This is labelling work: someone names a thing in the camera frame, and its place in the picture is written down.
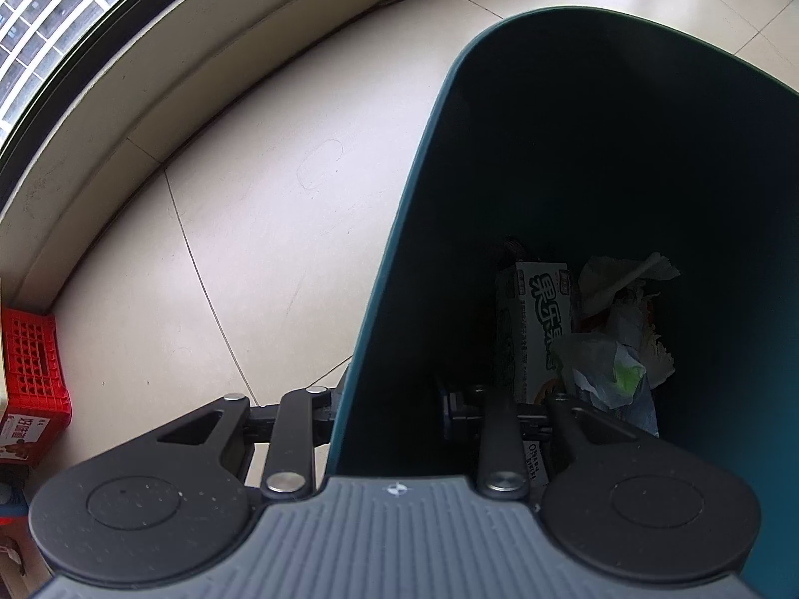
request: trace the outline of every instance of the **trash can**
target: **trash can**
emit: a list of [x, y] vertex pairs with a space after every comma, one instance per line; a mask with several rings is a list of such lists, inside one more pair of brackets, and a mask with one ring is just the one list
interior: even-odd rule
[[661, 437], [762, 505], [744, 578], [799, 593], [799, 95], [732, 55], [591, 8], [505, 20], [450, 72], [411, 170], [328, 472], [466, 472], [438, 381], [490, 382], [506, 236], [579, 272], [668, 256]]

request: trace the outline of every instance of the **red crate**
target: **red crate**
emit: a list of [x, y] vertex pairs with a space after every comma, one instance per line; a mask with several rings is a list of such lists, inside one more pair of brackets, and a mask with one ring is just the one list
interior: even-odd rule
[[0, 462], [36, 466], [72, 420], [55, 319], [4, 308], [2, 337], [8, 408], [0, 423]]

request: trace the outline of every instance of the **gray ribbed plate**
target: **gray ribbed plate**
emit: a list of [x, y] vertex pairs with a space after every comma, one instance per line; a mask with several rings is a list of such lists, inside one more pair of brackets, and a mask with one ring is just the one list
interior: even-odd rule
[[465, 478], [331, 478], [276, 505], [245, 543], [193, 578], [109, 590], [56, 577], [41, 599], [756, 599], [738, 578], [694, 588], [631, 586], [557, 550], [532, 513], [477, 495]]

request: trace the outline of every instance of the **building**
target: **building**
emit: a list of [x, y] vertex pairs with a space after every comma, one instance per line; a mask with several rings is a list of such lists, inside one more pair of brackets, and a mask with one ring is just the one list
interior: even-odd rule
[[0, 141], [44, 80], [119, 0], [0, 0]]

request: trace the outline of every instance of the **silver bolt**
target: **silver bolt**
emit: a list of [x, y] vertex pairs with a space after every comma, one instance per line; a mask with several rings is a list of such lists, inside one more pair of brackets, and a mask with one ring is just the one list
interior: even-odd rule
[[498, 470], [486, 478], [486, 486], [492, 491], [518, 491], [524, 484], [524, 478], [510, 470]]
[[272, 473], [266, 478], [266, 488], [275, 493], [294, 493], [305, 486], [305, 478], [290, 470]]

